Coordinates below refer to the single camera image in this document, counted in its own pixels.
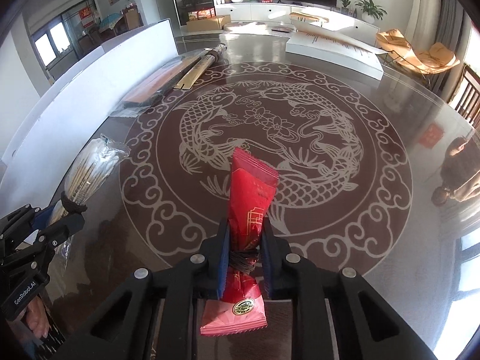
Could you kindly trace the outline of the person's left hand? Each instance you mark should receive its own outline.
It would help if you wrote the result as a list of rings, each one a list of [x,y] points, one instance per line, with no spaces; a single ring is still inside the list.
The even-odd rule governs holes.
[[[47,338],[50,323],[40,297],[34,297],[26,307],[26,324],[37,339]]]

